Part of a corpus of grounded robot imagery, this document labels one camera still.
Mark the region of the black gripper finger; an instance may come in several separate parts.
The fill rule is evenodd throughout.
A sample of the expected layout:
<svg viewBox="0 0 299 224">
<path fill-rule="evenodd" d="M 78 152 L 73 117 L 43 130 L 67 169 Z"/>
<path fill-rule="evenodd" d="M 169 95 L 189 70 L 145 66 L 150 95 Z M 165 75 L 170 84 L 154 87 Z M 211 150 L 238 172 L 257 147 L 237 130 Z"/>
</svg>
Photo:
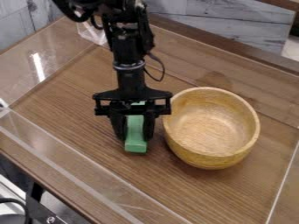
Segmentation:
<svg viewBox="0 0 299 224">
<path fill-rule="evenodd" d="M 111 109 L 109 118 L 118 139 L 125 141 L 127 138 L 127 117 L 118 110 Z"/>
<path fill-rule="evenodd" d="M 149 110 L 145 113 L 143 132 L 145 132 L 145 140 L 150 141 L 155 133 L 155 112 L 153 110 Z"/>
</svg>

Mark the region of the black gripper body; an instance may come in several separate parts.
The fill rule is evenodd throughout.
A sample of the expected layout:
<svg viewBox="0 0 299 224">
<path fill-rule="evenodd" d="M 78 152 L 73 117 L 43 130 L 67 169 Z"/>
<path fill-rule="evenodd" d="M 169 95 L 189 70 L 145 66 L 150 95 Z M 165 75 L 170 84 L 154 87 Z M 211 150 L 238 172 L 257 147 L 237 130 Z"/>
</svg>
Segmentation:
<svg viewBox="0 0 299 224">
<path fill-rule="evenodd" d="M 146 85 L 146 63 L 135 65 L 115 63 L 118 89 L 95 93 L 95 114 L 113 116 L 114 112 L 122 115 L 143 115 L 154 112 L 155 116 L 171 114 L 171 98 L 169 91 L 157 90 Z"/>
</svg>

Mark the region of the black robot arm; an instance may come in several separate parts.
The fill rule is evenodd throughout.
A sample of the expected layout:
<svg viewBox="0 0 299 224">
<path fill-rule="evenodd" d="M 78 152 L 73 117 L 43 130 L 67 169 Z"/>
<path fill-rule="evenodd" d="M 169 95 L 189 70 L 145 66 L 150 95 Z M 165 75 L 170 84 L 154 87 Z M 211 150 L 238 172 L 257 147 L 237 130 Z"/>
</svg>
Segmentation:
<svg viewBox="0 0 299 224">
<path fill-rule="evenodd" d="M 174 94 L 147 86 L 146 57 L 155 48 L 145 0 L 53 0 L 77 23 L 91 22 L 107 37 L 118 88 L 94 94 L 95 114 L 110 118 L 117 137 L 129 137 L 129 117 L 142 116 L 142 137 L 151 140 L 155 119 L 171 113 Z"/>
</svg>

